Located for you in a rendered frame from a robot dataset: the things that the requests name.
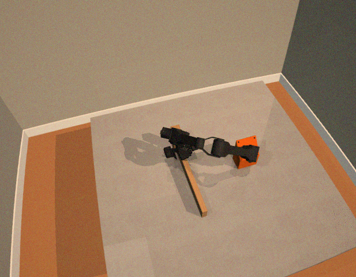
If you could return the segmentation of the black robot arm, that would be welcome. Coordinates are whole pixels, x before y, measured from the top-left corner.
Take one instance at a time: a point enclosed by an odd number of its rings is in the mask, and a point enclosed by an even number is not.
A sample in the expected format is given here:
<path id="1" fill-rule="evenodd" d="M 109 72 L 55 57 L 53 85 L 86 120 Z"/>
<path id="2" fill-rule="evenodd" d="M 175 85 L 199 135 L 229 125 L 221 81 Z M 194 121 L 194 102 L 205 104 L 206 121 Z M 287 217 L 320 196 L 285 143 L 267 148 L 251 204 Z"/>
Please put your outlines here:
<path id="1" fill-rule="evenodd" d="M 246 159 L 249 163 L 256 162 L 257 155 L 260 147 L 254 145 L 243 145 L 242 147 L 235 147 L 229 144 L 229 142 L 224 141 L 222 138 L 209 137 L 209 138 L 196 138 L 190 136 L 189 132 L 185 132 L 177 128 L 165 128 L 163 127 L 160 131 L 161 138 L 169 139 L 168 142 L 173 145 L 188 144 L 194 146 L 197 149 L 203 150 L 208 156 L 213 156 L 216 158 L 226 157 L 227 155 L 237 155 L 240 158 Z M 211 154 L 209 154 L 204 148 L 205 140 L 214 138 Z M 186 145 L 176 149 L 176 153 L 179 155 L 181 160 L 185 160 L 191 156 L 192 150 L 186 148 Z"/>

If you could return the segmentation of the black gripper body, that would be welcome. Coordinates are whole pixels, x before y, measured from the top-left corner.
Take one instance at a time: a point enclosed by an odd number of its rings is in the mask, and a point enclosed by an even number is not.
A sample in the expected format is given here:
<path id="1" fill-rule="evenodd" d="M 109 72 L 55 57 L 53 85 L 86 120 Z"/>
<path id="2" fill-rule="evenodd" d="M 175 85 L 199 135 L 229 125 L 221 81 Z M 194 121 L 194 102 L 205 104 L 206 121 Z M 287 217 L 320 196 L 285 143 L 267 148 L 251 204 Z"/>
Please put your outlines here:
<path id="1" fill-rule="evenodd" d="M 165 153 L 166 158 L 173 157 L 173 155 L 175 155 L 175 153 L 176 153 L 176 149 L 179 148 L 179 147 L 180 148 L 183 147 L 183 145 L 186 145 L 186 148 L 192 149 L 193 151 L 198 150 L 194 146 L 191 146 L 191 145 L 188 145 L 188 144 L 185 144 L 185 143 L 176 145 L 176 148 L 174 148 L 174 149 L 171 149 L 171 147 L 169 146 L 169 147 L 165 147 L 164 148 L 164 153 Z"/>

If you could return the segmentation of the wooden rail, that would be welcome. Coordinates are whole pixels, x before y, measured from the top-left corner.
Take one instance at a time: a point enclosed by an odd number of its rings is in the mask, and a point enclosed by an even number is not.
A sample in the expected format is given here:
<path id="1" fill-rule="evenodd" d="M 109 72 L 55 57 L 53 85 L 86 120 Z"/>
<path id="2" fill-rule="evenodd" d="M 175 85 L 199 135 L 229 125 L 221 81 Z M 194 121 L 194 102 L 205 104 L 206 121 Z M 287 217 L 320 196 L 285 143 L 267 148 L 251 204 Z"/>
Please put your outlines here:
<path id="1" fill-rule="evenodd" d="M 178 155 L 178 157 L 179 157 L 179 155 Z M 192 190 L 194 199 L 195 199 L 195 201 L 197 203 L 196 205 L 197 205 L 197 208 L 199 210 L 199 213 L 200 213 L 201 217 L 203 218 L 203 217 L 207 216 L 208 210 L 207 210 L 207 208 L 205 206 L 204 200 L 201 197 L 201 193 L 200 193 L 200 190 L 198 188 L 197 182 L 196 182 L 196 180 L 195 180 L 195 178 L 193 176 L 193 173 L 192 173 L 192 171 L 190 169 L 190 166 L 188 164 L 187 159 L 181 160 L 181 158 L 179 157 L 179 160 L 181 162 L 181 165 L 182 165 L 183 171 L 184 171 L 184 173 L 186 175 L 186 179 L 187 179 L 187 181 L 189 183 L 189 186 L 190 186 L 190 188 Z"/>

